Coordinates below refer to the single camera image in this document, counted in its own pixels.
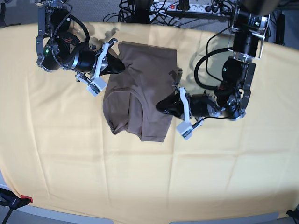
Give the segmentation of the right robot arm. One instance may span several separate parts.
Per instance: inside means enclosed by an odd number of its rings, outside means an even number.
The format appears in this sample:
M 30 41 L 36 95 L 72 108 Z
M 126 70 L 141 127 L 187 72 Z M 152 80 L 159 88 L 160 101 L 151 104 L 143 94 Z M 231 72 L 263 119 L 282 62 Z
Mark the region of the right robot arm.
M 36 0 L 35 4 L 39 6 L 36 37 L 39 67 L 47 72 L 74 71 L 78 82 L 88 84 L 102 75 L 125 70 L 122 61 L 109 53 L 117 39 L 96 49 L 90 44 L 86 26 L 72 15 L 73 7 L 67 0 Z

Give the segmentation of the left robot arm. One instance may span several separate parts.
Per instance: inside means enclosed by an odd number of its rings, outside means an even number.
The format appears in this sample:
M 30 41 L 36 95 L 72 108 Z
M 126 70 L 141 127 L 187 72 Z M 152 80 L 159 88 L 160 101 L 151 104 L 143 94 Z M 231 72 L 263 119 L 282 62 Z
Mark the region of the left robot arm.
M 176 87 L 176 92 L 157 103 L 159 112 L 182 120 L 192 117 L 198 126 L 207 118 L 237 120 L 244 117 L 248 106 L 251 83 L 256 65 L 254 58 L 260 58 L 263 42 L 270 23 L 271 13 L 279 5 L 278 0 L 237 0 L 229 14 L 233 45 L 214 51 L 207 51 L 196 64 L 194 79 L 204 90 L 213 91 L 214 96 L 204 93 L 190 95 L 184 88 Z M 222 67 L 222 78 L 218 86 L 204 84 L 199 79 L 199 68 L 211 56 L 232 52 Z

